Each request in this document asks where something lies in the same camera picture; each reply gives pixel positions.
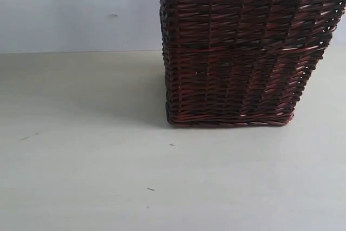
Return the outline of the dark brown wicker basket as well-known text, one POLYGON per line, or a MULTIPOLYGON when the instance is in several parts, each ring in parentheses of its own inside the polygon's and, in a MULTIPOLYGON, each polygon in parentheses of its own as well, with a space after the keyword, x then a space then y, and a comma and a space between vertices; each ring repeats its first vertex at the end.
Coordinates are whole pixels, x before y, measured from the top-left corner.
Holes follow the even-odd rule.
POLYGON ((286 125, 344 9, 345 0, 160 0, 168 122, 286 125))

